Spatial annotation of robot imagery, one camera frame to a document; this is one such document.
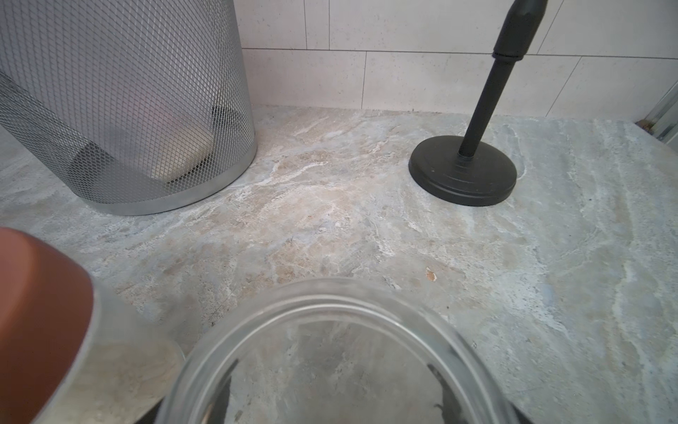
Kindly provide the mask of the clear rice jar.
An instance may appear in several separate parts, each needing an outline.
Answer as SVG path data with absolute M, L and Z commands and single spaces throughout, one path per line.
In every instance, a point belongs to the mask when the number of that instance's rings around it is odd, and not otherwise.
M 473 423 L 515 420 L 447 321 L 360 280 L 283 284 L 240 303 L 194 346 L 156 421 L 202 423 L 234 360 L 224 423 L 444 423 L 427 363 Z

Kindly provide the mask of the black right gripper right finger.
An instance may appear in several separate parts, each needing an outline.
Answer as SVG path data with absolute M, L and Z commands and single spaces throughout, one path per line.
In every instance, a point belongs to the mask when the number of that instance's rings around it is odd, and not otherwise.
M 448 381 L 442 375 L 442 373 L 430 363 L 427 363 L 427 368 L 434 375 L 438 383 L 442 388 L 442 403 L 436 404 L 435 407 L 441 410 L 441 416 L 444 423 L 473 423 L 473 419 L 469 412 L 462 407 L 461 401 L 457 398 L 457 395 L 448 384 Z M 513 423 L 522 423 L 522 424 L 533 424 L 533 421 L 523 413 L 516 405 L 511 403 L 508 398 L 501 392 L 501 388 L 498 383 L 494 381 L 494 378 L 489 374 L 485 369 L 487 376 L 485 380 L 488 387 L 492 387 L 493 391 L 497 396 L 501 396 L 503 402 L 506 406 L 511 406 L 513 411 L 513 416 L 515 420 Z

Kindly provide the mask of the red lidded rice jar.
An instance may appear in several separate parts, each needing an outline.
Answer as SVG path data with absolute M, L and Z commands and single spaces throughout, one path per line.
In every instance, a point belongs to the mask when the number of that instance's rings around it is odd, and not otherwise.
M 1 231 L 2 422 L 150 423 L 184 360 L 70 257 Z

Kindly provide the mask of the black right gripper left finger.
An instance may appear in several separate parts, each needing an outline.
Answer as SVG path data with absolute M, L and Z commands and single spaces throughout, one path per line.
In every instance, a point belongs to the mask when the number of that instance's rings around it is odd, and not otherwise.
M 222 377 L 218 385 L 219 391 L 215 394 L 212 403 L 208 407 L 202 423 L 224 423 L 226 418 L 230 396 L 231 396 L 231 378 L 235 367 L 238 365 L 238 360 L 234 360 L 233 364 L 228 368 L 226 374 Z M 150 410 L 148 410 L 136 424 L 154 424 L 158 415 L 160 407 L 164 398 L 162 397 Z

